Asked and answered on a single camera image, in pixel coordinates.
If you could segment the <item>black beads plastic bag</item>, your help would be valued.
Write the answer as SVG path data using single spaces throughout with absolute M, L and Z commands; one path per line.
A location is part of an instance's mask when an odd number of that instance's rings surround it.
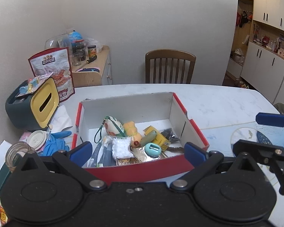
M 171 128 L 161 131 L 162 136 L 164 136 L 170 143 L 175 143 L 180 141 L 177 135 L 173 132 Z

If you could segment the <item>yellow pikachu toy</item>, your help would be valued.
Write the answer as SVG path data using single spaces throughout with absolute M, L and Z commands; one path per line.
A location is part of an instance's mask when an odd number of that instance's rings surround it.
M 140 141 L 142 140 L 141 134 L 138 132 L 138 129 L 135 126 L 135 122 L 129 121 L 123 124 L 124 130 L 128 137 L 131 137 L 132 148 L 137 148 L 140 146 Z

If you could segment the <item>red white cardboard box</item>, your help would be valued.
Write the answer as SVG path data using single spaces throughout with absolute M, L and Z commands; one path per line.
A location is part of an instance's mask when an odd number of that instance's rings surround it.
M 187 142 L 207 150 L 209 143 L 197 124 L 188 118 L 187 110 L 173 92 L 135 94 L 121 97 L 109 97 L 96 100 L 83 100 L 78 105 L 75 121 L 76 132 L 73 136 L 72 148 L 89 141 L 95 149 L 100 136 L 107 136 L 105 117 L 126 124 L 129 122 L 141 136 L 145 136 L 147 128 L 155 128 L 161 132 L 172 129 L 179 138 L 175 143 L 164 142 L 164 155 L 159 159 L 140 163 L 118 162 L 115 166 L 92 167 L 89 162 L 83 168 L 94 176 L 112 182 L 146 182 L 166 178 L 192 170 L 193 166 L 179 152 L 171 152 L 167 147 L 183 147 Z

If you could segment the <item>blue patterned table mat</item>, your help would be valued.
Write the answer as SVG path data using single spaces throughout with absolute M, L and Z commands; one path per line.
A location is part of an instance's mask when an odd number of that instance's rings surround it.
M 284 127 L 272 127 L 249 122 L 233 126 L 202 129 L 209 142 L 209 150 L 216 150 L 233 157 L 233 145 L 240 139 L 261 144 L 272 144 L 284 148 Z

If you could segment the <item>yellow grey tissue box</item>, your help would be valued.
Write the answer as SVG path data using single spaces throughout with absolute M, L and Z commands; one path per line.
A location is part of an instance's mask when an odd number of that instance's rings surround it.
M 54 79 L 49 77 L 33 93 L 20 95 L 20 84 L 5 102 L 5 111 L 15 128 L 20 130 L 46 130 L 59 106 L 59 95 Z

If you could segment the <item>olive green cylinder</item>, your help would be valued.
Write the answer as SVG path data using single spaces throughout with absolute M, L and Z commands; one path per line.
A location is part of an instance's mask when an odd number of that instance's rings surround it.
M 146 144 L 152 142 L 153 140 L 155 140 L 157 136 L 157 132 L 155 130 L 149 132 L 147 135 L 145 135 L 141 141 L 140 141 L 140 146 L 144 147 Z

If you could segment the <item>teal pencil sharpener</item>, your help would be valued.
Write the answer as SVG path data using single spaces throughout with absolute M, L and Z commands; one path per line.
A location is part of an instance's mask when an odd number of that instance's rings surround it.
M 145 145 L 145 153 L 150 157 L 159 157 L 161 152 L 161 147 L 155 143 L 149 142 Z

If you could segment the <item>silver foil snack packet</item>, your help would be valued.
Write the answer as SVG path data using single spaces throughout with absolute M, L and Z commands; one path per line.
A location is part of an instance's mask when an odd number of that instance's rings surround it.
M 116 159 L 116 165 L 127 166 L 168 158 L 168 156 L 166 156 L 164 153 L 161 153 L 158 157 L 148 156 L 144 148 L 132 148 L 131 152 L 133 153 L 134 157 L 126 159 Z

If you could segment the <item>red snack bag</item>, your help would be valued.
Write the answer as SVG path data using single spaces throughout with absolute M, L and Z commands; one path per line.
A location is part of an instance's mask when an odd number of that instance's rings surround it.
M 43 50 L 31 56 L 28 61 L 34 76 L 52 74 L 60 102 L 66 101 L 75 93 L 68 47 Z

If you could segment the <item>brown glass jar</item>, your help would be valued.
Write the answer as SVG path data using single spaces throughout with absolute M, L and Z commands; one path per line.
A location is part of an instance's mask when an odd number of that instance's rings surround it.
M 13 173 L 20 160 L 29 152 L 36 152 L 29 144 L 19 141 L 9 147 L 5 155 L 5 164 Z

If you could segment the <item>white button shaped lid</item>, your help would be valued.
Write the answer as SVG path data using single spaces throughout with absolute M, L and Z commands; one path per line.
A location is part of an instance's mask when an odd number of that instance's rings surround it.
M 27 144 L 34 150 L 39 150 L 47 140 L 47 132 L 43 130 L 34 131 L 28 138 Z

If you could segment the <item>blue globe toy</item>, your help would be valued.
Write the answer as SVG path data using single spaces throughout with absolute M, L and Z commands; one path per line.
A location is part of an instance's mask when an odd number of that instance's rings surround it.
M 84 47 L 84 39 L 79 32 L 73 30 L 72 32 L 68 33 L 68 36 L 73 48 L 76 48 L 77 44 L 80 45 L 80 48 Z

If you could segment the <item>brown wooden chair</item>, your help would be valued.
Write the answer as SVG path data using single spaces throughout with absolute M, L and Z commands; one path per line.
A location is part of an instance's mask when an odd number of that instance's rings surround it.
M 190 84 L 196 56 L 180 50 L 158 49 L 145 55 L 147 84 Z

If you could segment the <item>blue rubber glove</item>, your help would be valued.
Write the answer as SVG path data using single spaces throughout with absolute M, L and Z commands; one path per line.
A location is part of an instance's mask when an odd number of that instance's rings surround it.
M 72 134 L 71 131 L 61 131 L 57 133 L 51 133 L 45 142 L 42 151 L 38 152 L 39 156 L 52 156 L 59 150 L 69 151 L 70 148 L 65 142 L 65 138 Z

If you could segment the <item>white wooden sideboard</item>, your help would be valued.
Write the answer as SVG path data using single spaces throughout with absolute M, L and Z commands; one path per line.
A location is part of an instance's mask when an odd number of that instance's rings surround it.
M 72 67 L 72 79 L 75 88 L 111 85 L 112 70 L 110 61 L 110 48 L 106 45 L 97 54 L 97 59 L 87 63 L 83 61 L 79 66 Z

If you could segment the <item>white wall cabinets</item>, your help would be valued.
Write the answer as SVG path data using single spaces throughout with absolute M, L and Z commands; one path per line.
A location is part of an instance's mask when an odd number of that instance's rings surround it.
M 226 75 L 271 103 L 284 89 L 284 0 L 237 0 Z

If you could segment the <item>white beads plastic bag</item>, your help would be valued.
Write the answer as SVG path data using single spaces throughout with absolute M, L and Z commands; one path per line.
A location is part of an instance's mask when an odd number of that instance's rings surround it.
M 131 152 L 131 137 L 113 137 L 112 138 L 112 156 L 116 159 L 128 159 L 133 158 L 134 155 Z

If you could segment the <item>blue white tissue pack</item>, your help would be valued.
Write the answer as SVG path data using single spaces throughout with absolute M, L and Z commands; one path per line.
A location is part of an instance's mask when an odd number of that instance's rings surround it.
M 112 143 L 103 144 L 99 142 L 87 162 L 87 168 L 100 168 L 116 166 L 116 161 L 112 156 Z

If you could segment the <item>yellow cardboard box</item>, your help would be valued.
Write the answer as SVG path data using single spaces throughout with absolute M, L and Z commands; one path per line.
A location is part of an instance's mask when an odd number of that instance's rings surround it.
M 169 140 L 166 137 L 164 137 L 164 135 L 162 135 L 153 126 L 148 126 L 143 131 L 144 131 L 145 135 L 149 135 L 152 131 L 156 132 L 156 136 L 151 142 L 159 145 L 163 152 L 165 152 L 168 149 L 169 145 L 171 144 L 171 142 L 169 142 Z

